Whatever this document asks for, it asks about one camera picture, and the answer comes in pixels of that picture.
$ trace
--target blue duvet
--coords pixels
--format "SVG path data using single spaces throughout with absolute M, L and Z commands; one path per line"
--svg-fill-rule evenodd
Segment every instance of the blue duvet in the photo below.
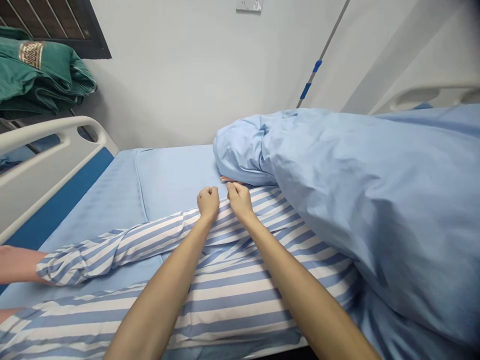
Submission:
M 354 259 L 365 293 L 350 315 L 384 358 L 480 350 L 480 105 L 254 115 L 219 130 L 213 150 L 222 175 L 278 184 Z

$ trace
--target window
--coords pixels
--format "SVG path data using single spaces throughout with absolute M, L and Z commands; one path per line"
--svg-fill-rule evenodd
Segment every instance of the window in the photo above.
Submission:
M 72 47 L 82 59 L 110 59 L 89 0 L 0 0 L 0 26 Z

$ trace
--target patterned trim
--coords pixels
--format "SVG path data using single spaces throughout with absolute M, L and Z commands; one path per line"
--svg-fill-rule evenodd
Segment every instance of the patterned trim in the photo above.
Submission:
M 18 57 L 25 64 L 31 65 L 40 70 L 42 67 L 42 51 L 45 43 L 43 41 L 25 41 L 20 45 Z

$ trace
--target fist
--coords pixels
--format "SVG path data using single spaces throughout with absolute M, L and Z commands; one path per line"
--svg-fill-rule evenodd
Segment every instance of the fist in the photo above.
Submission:
M 238 220 L 241 222 L 248 216 L 254 215 L 252 208 L 252 199 L 250 191 L 247 187 L 240 185 L 238 182 L 229 182 L 226 184 L 228 189 L 228 199 L 230 206 Z
M 197 195 L 196 203 L 200 210 L 200 217 L 213 223 L 219 214 L 219 189 L 216 186 L 205 187 Z

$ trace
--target wall socket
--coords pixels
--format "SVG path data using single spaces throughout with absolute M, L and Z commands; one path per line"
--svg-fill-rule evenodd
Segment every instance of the wall socket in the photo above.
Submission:
M 261 13 L 264 7 L 264 0 L 236 0 L 238 11 Z

